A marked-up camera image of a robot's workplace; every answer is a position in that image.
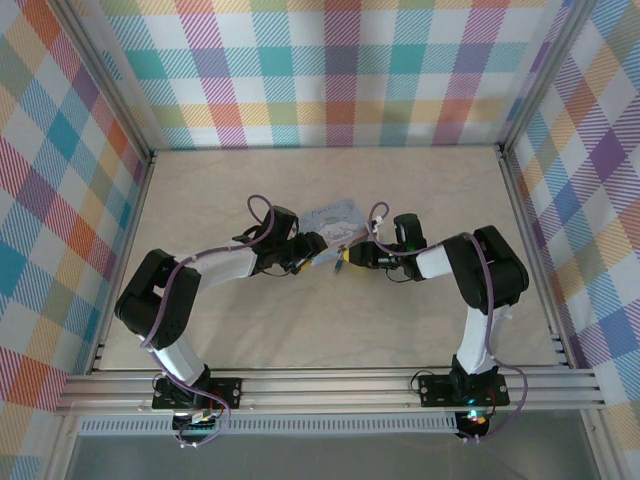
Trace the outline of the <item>right aluminium side rail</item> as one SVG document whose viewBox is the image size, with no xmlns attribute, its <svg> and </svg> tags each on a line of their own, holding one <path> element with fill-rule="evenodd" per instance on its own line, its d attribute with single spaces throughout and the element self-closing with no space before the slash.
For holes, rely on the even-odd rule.
<svg viewBox="0 0 640 480">
<path fill-rule="evenodd" d="M 533 280 L 542 305 L 554 350 L 559 356 L 558 363 L 569 369 L 577 369 L 579 364 L 569 341 L 569 335 L 561 321 L 558 305 L 552 292 L 551 283 L 546 275 L 534 230 L 527 216 L 525 202 L 517 186 L 512 163 L 501 144 L 495 146 L 495 153 L 523 242 L 530 268 L 530 277 Z"/>
</svg>

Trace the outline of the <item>left aluminium side rail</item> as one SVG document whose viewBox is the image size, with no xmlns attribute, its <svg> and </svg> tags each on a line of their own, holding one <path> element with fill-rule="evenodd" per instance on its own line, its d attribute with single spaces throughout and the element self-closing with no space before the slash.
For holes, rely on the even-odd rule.
<svg viewBox="0 0 640 480">
<path fill-rule="evenodd" d="M 104 309 L 100 320 L 96 325 L 95 335 L 93 337 L 89 354 L 84 365 L 83 374 L 90 375 L 99 368 L 101 354 L 99 351 L 104 347 L 111 321 L 114 315 L 116 301 L 119 297 L 120 288 L 122 287 L 126 267 L 131 255 L 132 246 L 138 230 L 140 218 L 144 208 L 144 203 L 148 195 L 150 183 L 152 180 L 155 163 L 157 159 L 157 150 L 152 150 L 146 158 L 139 191 L 135 197 L 127 228 L 124 231 L 124 237 L 121 244 L 121 251 L 115 264 L 113 280 L 110 284 L 109 295 L 106 298 Z"/>
</svg>

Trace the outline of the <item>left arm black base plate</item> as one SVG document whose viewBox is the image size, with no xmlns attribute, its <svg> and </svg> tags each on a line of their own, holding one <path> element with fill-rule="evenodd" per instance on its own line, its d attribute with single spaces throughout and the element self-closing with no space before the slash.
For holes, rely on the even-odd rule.
<svg viewBox="0 0 640 480">
<path fill-rule="evenodd" d="M 199 381 L 195 389 L 224 400 L 231 409 L 238 409 L 242 394 L 242 380 L 240 378 L 214 378 Z M 153 383 L 154 394 L 152 408 L 154 410 L 198 410 L 220 409 L 222 405 L 209 396 L 194 393 L 186 387 L 178 386 L 166 377 L 159 377 Z"/>
</svg>

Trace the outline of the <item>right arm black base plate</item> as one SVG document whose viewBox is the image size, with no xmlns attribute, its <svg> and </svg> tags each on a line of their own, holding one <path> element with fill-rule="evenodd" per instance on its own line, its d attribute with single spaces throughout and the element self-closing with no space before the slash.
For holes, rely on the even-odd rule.
<svg viewBox="0 0 640 480">
<path fill-rule="evenodd" d="M 418 393 L 422 407 L 508 406 L 510 397 L 505 377 L 487 372 L 466 379 L 452 375 L 419 377 Z"/>
</svg>

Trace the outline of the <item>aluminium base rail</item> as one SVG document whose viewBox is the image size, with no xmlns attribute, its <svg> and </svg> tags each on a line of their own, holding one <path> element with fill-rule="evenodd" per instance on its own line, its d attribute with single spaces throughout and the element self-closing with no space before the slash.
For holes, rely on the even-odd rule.
<svg viewBox="0 0 640 480">
<path fill-rule="evenodd" d="M 67 380 L 57 414 L 149 414 L 155 370 L 105 370 Z M 240 369 L 214 372 L 240 378 L 238 413 L 320 414 L 417 412 L 419 397 L 410 385 L 413 369 Z M 528 410 L 601 409 L 605 401 L 588 369 L 532 367 L 504 373 L 509 408 Z"/>
</svg>

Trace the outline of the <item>aluminium side rail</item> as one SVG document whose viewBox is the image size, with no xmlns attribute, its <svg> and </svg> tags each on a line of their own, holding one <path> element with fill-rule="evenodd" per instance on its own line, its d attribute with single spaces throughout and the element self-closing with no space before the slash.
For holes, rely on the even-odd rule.
<svg viewBox="0 0 640 480">
<path fill-rule="evenodd" d="M 577 369 L 579 364 L 569 341 L 569 335 L 561 321 L 558 305 L 552 292 L 551 283 L 546 275 L 534 230 L 527 216 L 525 202 L 517 186 L 512 163 L 501 144 L 495 146 L 495 153 L 523 242 L 530 268 L 530 277 L 533 280 L 542 305 L 554 350 L 559 356 L 558 363 L 569 369 Z"/>
<path fill-rule="evenodd" d="M 138 230 L 140 218 L 144 208 L 144 203 L 148 195 L 150 183 L 152 180 L 155 163 L 157 159 L 157 150 L 152 150 L 146 158 L 139 191 L 135 197 L 127 228 L 124 231 L 124 237 L 121 244 L 121 251 L 115 264 L 113 280 L 110 284 L 109 295 L 106 298 L 104 309 L 100 320 L 96 325 L 95 335 L 93 337 L 89 354 L 84 365 L 83 374 L 90 375 L 99 368 L 101 354 L 99 351 L 104 347 L 111 321 L 114 315 L 116 301 L 119 297 L 120 288 L 122 287 L 126 267 L 131 255 L 132 246 Z"/>
</svg>

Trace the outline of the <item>right aluminium frame post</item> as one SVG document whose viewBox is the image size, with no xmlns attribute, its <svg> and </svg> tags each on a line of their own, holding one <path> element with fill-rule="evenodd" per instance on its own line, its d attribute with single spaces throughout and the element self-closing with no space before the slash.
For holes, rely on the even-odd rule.
<svg viewBox="0 0 640 480">
<path fill-rule="evenodd" d="M 579 15 L 578 0 L 549 0 L 525 49 L 524 66 L 516 75 L 514 93 L 508 97 L 505 119 L 495 144 L 509 151 L 529 123 L 548 85 L 573 43 Z"/>
</svg>

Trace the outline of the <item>aluminium frame post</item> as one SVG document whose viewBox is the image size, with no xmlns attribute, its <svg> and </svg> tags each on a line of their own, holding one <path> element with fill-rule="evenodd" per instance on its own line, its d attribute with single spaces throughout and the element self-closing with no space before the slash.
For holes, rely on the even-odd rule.
<svg viewBox="0 0 640 480">
<path fill-rule="evenodd" d="M 495 144 L 509 151 L 529 123 L 548 85 L 573 43 L 579 15 L 578 0 L 549 0 L 525 49 L 524 66 L 516 75 L 514 93 L 508 97 L 505 119 Z"/>
<path fill-rule="evenodd" d="M 125 101 L 122 91 L 116 84 L 100 50 L 95 45 L 81 15 L 71 0 L 47 0 L 62 27 L 69 35 L 86 69 L 94 79 L 97 88 L 105 97 L 115 116 L 133 144 L 134 150 L 146 164 L 152 164 L 154 149 L 150 146 L 139 122 Z"/>
</svg>

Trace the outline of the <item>pastel cartoon print box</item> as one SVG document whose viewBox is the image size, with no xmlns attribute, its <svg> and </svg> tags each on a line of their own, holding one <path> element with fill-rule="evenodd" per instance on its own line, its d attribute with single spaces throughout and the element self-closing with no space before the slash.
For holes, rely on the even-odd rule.
<svg viewBox="0 0 640 480">
<path fill-rule="evenodd" d="M 367 234 L 363 213 L 352 199 L 343 199 L 299 215 L 299 231 L 322 236 L 327 247 L 312 260 L 312 265 L 335 262 L 342 249 Z"/>
</svg>

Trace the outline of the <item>left aluminium frame post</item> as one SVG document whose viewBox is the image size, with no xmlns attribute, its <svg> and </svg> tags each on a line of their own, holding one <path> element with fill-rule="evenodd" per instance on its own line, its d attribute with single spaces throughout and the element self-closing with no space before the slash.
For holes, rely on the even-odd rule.
<svg viewBox="0 0 640 480">
<path fill-rule="evenodd" d="M 100 50 L 95 45 L 81 15 L 71 0 L 47 0 L 62 27 L 69 35 L 86 69 L 94 79 L 97 88 L 105 97 L 115 116 L 133 144 L 134 150 L 146 164 L 152 164 L 154 149 L 150 146 L 139 122 L 125 101 L 122 91 L 116 84 Z"/>
</svg>

